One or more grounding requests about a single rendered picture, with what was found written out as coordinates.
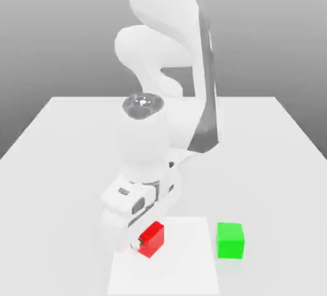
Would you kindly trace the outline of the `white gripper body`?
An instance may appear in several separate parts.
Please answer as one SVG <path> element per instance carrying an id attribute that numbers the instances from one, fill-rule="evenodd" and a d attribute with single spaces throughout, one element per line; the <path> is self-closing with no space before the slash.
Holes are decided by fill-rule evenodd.
<path id="1" fill-rule="evenodd" d="M 123 175 L 101 196 L 102 222 L 113 251 L 122 251 L 151 224 L 163 219 L 182 192 L 179 173 L 169 173 L 151 184 L 131 183 Z"/>

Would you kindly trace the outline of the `small red cube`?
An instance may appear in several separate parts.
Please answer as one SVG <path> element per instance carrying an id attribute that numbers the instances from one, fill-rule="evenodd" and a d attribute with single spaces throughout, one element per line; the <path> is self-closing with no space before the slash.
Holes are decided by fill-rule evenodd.
<path id="1" fill-rule="evenodd" d="M 164 244 L 164 225 L 158 221 L 153 222 L 139 236 L 139 241 L 138 252 L 147 258 L 152 257 Z"/>

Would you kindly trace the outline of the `small green cube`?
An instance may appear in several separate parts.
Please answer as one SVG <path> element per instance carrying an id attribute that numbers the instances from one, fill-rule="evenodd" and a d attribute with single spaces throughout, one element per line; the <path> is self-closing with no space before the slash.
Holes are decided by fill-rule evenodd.
<path id="1" fill-rule="evenodd" d="M 217 257 L 223 259 L 242 259 L 245 248 L 243 227 L 240 223 L 217 223 Z"/>

